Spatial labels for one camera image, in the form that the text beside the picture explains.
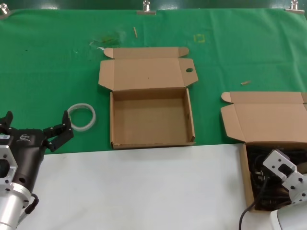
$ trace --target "white tape roll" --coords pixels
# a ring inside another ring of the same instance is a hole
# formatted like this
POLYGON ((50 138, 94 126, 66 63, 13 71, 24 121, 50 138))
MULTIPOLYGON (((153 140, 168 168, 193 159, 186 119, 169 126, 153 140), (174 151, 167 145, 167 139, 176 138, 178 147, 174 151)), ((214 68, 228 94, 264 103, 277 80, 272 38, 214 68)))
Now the white tape roll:
POLYGON ((70 117, 70 114, 71 114, 74 110, 76 110, 76 109, 89 109, 89 110, 91 110, 91 111, 92 111, 92 114, 93 114, 93 118, 92 118, 92 120, 90 121, 90 123, 88 123, 88 124, 87 124, 86 126, 84 126, 84 127, 77 127, 77 126, 75 126, 75 125, 72 123, 72 121, 71 121, 71 127, 72 127, 74 130, 78 131, 78 132, 84 132, 84 131, 86 131, 86 130, 89 130, 89 129, 94 125, 94 123, 95 123, 95 121, 96 121, 96 113, 95 113, 94 108, 91 107, 89 104, 85 104, 85 103, 74 104, 73 106, 71 106, 71 107, 67 110, 68 116, 70 117))

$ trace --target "open cardboard box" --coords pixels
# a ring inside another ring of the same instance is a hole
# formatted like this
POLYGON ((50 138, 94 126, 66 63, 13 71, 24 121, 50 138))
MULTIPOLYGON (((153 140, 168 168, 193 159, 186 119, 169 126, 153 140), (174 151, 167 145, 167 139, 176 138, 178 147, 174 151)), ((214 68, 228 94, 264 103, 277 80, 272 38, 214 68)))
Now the open cardboard box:
POLYGON ((247 145, 307 148, 307 93, 224 92, 232 105, 221 109, 226 133, 245 144, 240 151, 247 206, 254 202, 247 145))
POLYGON ((106 48, 99 85, 110 93, 114 149, 194 144, 187 86, 198 80, 186 47, 106 48))

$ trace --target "binder clip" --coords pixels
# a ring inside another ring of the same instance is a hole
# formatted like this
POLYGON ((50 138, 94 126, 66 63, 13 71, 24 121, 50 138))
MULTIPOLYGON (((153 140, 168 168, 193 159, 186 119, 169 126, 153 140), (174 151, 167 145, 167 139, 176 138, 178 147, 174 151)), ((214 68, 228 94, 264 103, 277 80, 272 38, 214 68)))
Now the binder clip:
POLYGON ((11 11, 9 10, 7 4, 1 3, 0 4, 0 20, 7 18, 8 16, 10 16, 10 14, 11 14, 11 11))
POLYGON ((304 14, 305 13, 305 11, 298 9, 298 0, 292 0, 291 1, 291 7, 289 9, 285 9, 285 10, 287 12, 298 13, 298 14, 304 14))
POLYGON ((149 0, 144 0, 143 1, 143 10, 137 11, 137 14, 156 15, 156 11, 150 11, 149 4, 150 4, 149 0))

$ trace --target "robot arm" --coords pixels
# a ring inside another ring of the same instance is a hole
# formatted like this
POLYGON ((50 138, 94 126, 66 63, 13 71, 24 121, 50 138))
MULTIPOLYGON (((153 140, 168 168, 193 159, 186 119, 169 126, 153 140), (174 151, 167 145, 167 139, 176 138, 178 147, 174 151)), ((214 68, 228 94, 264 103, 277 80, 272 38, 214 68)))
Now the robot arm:
POLYGON ((4 134, 0 135, 0 230, 16 229, 37 205, 32 191, 46 149, 53 152, 73 138, 67 111, 60 125, 43 131, 15 129, 10 127, 12 120, 11 111, 0 118, 0 134, 4 134), (35 200, 29 205, 31 196, 35 200))
POLYGON ((271 213, 274 230, 307 229, 307 175, 297 171, 282 152, 273 150, 263 165, 282 180, 282 185, 289 191, 291 205, 271 213))

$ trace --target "metal bracket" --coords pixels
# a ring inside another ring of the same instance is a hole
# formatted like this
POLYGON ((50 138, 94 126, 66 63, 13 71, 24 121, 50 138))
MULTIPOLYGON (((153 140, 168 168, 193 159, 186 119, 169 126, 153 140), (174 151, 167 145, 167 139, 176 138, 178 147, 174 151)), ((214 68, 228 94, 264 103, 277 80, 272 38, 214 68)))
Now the metal bracket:
POLYGON ((137 11, 137 14, 149 14, 149 15, 156 15, 156 11, 150 11, 150 2, 149 0, 143 1, 143 10, 137 11))
POLYGON ((304 14, 305 11, 298 9, 298 0, 291 1, 291 7, 289 9, 285 9, 287 12, 297 13, 297 14, 304 14))
POLYGON ((283 156, 282 152, 273 150, 263 165, 282 180, 283 187, 289 190, 292 203, 307 200, 307 176, 299 173, 296 165, 283 156), (287 168, 289 173, 282 172, 282 168, 287 168))
POLYGON ((12 12, 9 10, 7 4, 5 4, 5 3, 1 3, 1 4, 0 4, 0 9, 1 9, 0 12, 2 13, 2 14, 0 14, 0 20, 1 20, 1 19, 7 18, 7 17, 10 16, 11 13, 12 13, 12 12))
POLYGON ((10 165, 10 169, 6 177, 0 178, 0 187, 7 187, 12 182, 17 170, 17 163, 8 145, 0 145, 0 160, 6 160, 10 165))

